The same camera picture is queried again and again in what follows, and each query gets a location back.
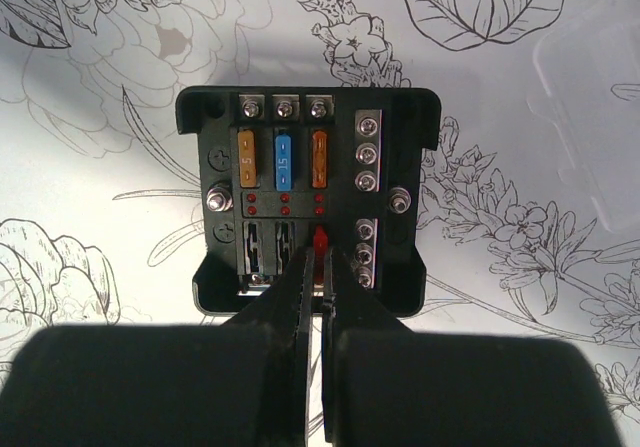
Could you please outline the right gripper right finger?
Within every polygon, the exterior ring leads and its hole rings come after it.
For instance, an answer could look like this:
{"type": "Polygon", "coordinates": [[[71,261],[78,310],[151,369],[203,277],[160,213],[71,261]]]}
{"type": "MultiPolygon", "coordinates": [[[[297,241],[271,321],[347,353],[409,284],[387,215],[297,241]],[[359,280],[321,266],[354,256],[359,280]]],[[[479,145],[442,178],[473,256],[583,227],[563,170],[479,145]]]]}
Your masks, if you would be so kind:
{"type": "Polygon", "coordinates": [[[617,446],[598,380],[555,339],[415,332],[325,257],[324,433],[334,446],[617,446]]]}

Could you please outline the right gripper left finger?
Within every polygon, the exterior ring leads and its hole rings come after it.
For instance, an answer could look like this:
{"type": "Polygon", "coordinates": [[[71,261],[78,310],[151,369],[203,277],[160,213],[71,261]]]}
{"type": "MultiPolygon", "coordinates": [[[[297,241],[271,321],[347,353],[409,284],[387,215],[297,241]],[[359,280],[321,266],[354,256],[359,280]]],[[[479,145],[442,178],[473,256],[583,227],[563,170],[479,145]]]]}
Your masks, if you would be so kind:
{"type": "Polygon", "coordinates": [[[5,446],[303,446],[314,254],[225,323],[63,325],[18,352],[5,446]]]}

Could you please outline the red blade fuse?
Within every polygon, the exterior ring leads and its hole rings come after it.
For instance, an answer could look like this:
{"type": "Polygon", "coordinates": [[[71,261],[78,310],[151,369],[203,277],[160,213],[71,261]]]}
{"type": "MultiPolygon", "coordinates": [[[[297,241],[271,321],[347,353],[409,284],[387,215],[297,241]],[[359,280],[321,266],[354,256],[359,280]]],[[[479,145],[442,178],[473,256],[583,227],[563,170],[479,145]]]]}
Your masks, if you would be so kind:
{"type": "Polygon", "coordinates": [[[313,281],[315,286],[324,284],[324,263],[329,247],[329,238],[322,225],[316,225],[313,234],[314,271],[313,281]]]}

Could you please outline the black fuse box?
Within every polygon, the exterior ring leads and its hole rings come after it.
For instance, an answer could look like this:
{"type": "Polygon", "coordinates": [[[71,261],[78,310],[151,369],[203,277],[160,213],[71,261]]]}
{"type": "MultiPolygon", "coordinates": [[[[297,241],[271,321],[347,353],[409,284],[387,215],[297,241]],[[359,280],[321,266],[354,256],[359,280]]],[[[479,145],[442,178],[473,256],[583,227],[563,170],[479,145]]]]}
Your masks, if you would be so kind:
{"type": "Polygon", "coordinates": [[[177,131],[197,138],[206,254],[196,307],[234,314],[313,250],[316,225],[399,317],[424,301],[416,246],[423,156],[441,102],[426,88],[192,86],[177,131]]]}

